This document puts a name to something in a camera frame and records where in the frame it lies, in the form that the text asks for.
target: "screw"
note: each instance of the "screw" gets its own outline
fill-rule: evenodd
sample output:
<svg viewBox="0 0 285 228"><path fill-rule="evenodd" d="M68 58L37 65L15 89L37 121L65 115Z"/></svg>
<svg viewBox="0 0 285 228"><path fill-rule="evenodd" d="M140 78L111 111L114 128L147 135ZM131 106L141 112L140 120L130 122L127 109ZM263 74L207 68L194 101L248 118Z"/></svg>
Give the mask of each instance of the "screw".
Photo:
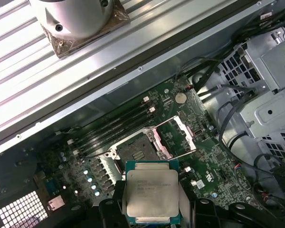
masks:
<svg viewBox="0 0 285 228"><path fill-rule="evenodd" d="M3 188L3 189L1 189L1 193L3 194L3 193L5 193L5 192L7 192L7 190L8 190L8 188Z"/></svg>
<svg viewBox="0 0 285 228"><path fill-rule="evenodd" d="M209 201L207 199L201 199L200 202L202 204L209 204Z"/></svg>
<svg viewBox="0 0 285 228"><path fill-rule="evenodd" d="M236 208L237 208L237 209L240 209L240 210L243 210L243 209L245 209L245 206L242 205L242 204L237 204L237 205L236 205Z"/></svg>

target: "aluminum surface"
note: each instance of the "aluminum surface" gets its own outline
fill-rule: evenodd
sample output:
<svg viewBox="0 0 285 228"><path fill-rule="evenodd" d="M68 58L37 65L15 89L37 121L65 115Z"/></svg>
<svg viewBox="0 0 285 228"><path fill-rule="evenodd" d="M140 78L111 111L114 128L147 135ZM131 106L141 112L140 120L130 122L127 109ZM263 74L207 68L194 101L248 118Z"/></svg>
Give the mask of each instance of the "aluminum surface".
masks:
<svg viewBox="0 0 285 228"><path fill-rule="evenodd" d="M124 0L130 25L60 60L26 0L9 3L0 8L0 131L233 2Z"/></svg>
<svg viewBox="0 0 285 228"><path fill-rule="evenodd" d="M285 126L285 89L277 94L271 91L252 99L239 113L254 138L264 137Z"/></svg>

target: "cable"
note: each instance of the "cable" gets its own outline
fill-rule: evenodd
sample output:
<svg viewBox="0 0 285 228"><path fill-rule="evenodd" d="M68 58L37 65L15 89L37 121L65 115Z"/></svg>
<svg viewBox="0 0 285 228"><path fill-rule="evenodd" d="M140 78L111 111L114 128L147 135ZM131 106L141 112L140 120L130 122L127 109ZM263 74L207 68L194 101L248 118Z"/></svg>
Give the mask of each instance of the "cable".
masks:
<svg viewBox="0 0 285 228"><path fill-rule="evenodd" d="M223 134L224 131L231 119L231 117L233 116L233 114L235 112L237 112L238 110L240 110L242 108L242 106L244 105L244 103L246 101L248 101L250 99L250 94L249 93L245 93L242 98L232 107L232 109L229 111L229 113L227 114L226 118L223 121L221 130L219 132L219 137L218 137L218 142L220 143L221 147L224 149L224 151L226 151L226 153L231 156L232 158L234 158L236 161L238 161L239 163L241 163L242 165L247 166L250 169L253 169L255 171L259 171L259 172L263 172L269 175L272 175L270 172L259 169L258 167L254 167L253 165L250 165L249 163L243 161L242 159L240 159L239 157L237 157L234 153L231 152L231 150L224 144L223 142Z"/></svg>
<svg viewBox="0 0 285 228"><path fill-rule="evenodd" d="M259 20L259 16L257 16L254 20L252 20L252 22L248 23L243 28L238 29L231 36L231 44L228 45L214 58L225 59L234 51L233 47L236 44L246 42L246 40L250 37L261 35L280 27L285 27L285 9L277 14L272 15L271 17L262 20ZM198 92L205 85L219 64L220 63L216 62L208 62L208 65L206 66L208 67L207 71L194 86L196 92Z"/></svg>
<svg viewBox="0 0 285 228"><path fill-rule="evenodd" d="M232 148L232 146L233 146L233 144L239 139L239 138L241 138L241 137L243 137L243 136L248 136L248 134L247 134L247 132L243 132L243 133L241 133L241 134L238 134L236 137L234 137L234 139L231 141L231 143L229 144L229 149L231 150L231 148Z"/></svg>
<svg viewBox="0 0 285 228"><path fill-rule="evenodd" d="M274 155L272 155L272 154L269 154L269 153L259 154L259 155L255 158L255 160L254 160L254 162L253 162L253 166L254 166L254 167L258 167L258 163L259 163L260 159L261 159L262 157L265 157L265 156L270 157L270 158L274 158L274 159L276 159L282 166L285 166L285 162L283 162L282 159L280 159L279 157L274 156ZM255 182L258 182L259 175L258 175L257 172L255 172L255 174L256 174L256 180L255 180Z"/></svg>
<svg viewBox="0 0 285 228"><path fill-rule="evenodd" d="M226 84L226 85L220 85L220 86L221 86L221 88L219 86L216 86L216 87L213 87L210 90L208 90L206 92L203 92L203 93L200 93L198 95L201 97L201 96L204 96L204 95L211 94L214 91L225 89L225 88L231 88L231 89L234 89L234 90L244 91L244 92L247 92L247 91L251 90L251 88L244 88L244 87L239 87L239 86L236 86L236 85L227 85Z"/></svg>
<svg viewBox="0 0 285 228"><path fill-rule="evenodd" d="M222 59L216 59L216 58L208 58L208 57L202 57L202 56L194 57L193 59L190 59L188 62L186 62L185 64L181 66L179 72L175 75L175 80L178 79L178 77L180 76L182 72L186 71L186 67L189 67L191 64L194 63L194 61L199 60L199 59L208 60L209 62L219 62L219 63L222 61Z"/></svg>
<svg viewBox="0 0 285 228"><path fill-rule="evenodd" d="M218 108L218 110L217 110L217 114L215 115L215 122L218 122L218 120L219 120L219 113L220 113L220 111L223 109L223 108L225 108L228 104L231 104L232 105L232 101L228 101L228 102L226 102L226 103L224 103L220 108Z"/></svg>
<svg viewBox="0 0 285 228"><path fill-rule="evenodd" d="M283 205L283 203L280 202L283 199L277 196L268 196L268 200L272 200L273 202L275 202L276 205L278 205L281 208L281 212L283 212L283 214L279 217L284 217L285 216L285 206Z"/></svg>

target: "white label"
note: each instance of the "white label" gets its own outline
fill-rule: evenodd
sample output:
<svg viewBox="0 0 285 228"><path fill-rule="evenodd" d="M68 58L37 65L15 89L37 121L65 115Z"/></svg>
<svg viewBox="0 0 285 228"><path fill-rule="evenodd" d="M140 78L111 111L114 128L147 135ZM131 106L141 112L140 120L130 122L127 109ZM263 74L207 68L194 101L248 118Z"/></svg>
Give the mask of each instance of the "white label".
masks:
<svg viewBox="0 0 285 228"><path fill-rule="evenodd" d="M204 182L202 180L197 181L196 184L197 184L199 189L202 189L202 188L205 187L205 184L204 184Z"/></svg>
<svg viewBox="0 0 285 228"><path fill-rule="evenodd" d="M265 19L265 18L269 18L272 16L272 12L269 12L269 13L266 13L266 14L263 14L261 15L261 20Z"/></svg>
<svg viewBox="0 0 285 228"><path fill-rule="evenodd" d="M211 174L209 173L207 176L206 176L208 182L211 182L212 181L212 177L211 177Z"/></svg>

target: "metal panel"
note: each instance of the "metal panel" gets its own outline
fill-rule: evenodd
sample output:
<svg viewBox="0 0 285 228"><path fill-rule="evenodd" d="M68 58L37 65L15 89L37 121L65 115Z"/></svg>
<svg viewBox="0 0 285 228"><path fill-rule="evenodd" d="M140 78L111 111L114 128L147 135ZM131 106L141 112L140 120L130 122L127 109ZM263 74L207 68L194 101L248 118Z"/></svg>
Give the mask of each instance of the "metal panel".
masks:
<svg viewBox="0 0 285 228"><path fill-rule="evenodd" d="M29 7L25 2L17 2L21 6L18 10ZM33 20L31 14L23 15L19 21L18 11L13 11L15 3L0 13L0 23L5 17L19 21L1 24L5 29L0 33L0 37L4 37L0 38L0 63L20 52L23 54L0 68L7 70L0 72L0 131L235 0L215 0L207 4L203 0L126 2L126 10L135 9L130 13L130 25L60 60L52 54L49 45L40 48L41 44L35 51L26 50L46 39L37 22L22 25L24 20ZM35 61L27 64L28 58L33 60L30 53Z"/></svg>
<svg viewBox="0 0 285 228"><path fill-rule="evenodd" d="M264 1L263 6L270 4L272 1L273 0ZM258 4L255 4L251 8L226 20L223 24L211 28L210 30L184 42L178 47L146 63L142 66L142 70L134 70L117 79L108 86L103 87L101 90L94 91L94 93L87 96L86 98L82 98L74 105L66 107L63 111L60 111L59 113L43 121L37 123L35 122L36 125L34 124L34 126L31 126L28 128L28 130L22 131L20 133L21 135L13 135L10 140L2 144L0 146L0 153L20 142L23 142L19 144L20 148L33 146L34 143L42 140L42 138L55 132L55 130L59 130L59 128L57 129L57 126L61 127L63 125L68 125L68 122L65 121L66 116L72 115L74 118L76 118L80 113L79 109L81 107L87 104L93 105L94 101L102 96L114 104L114 94L117 93L114 93L112 91L117 91L119 88L123 93L128 90L136 90L136 94L133 94L129 97L118 97L116 105L119 105L131 99L133 96L138 95L150 87L166 80L178 70L178 66L187 62L189 59L195 56L205 55L206 53L209 53L213 50L218 50L220 47L224 46L224 44L228 41L230 35L238 27L246 23L246 21L250 19L251 14L258 13L259 10L260 6ZM34 136L29 140L25 140L32 135Z"/></svg>

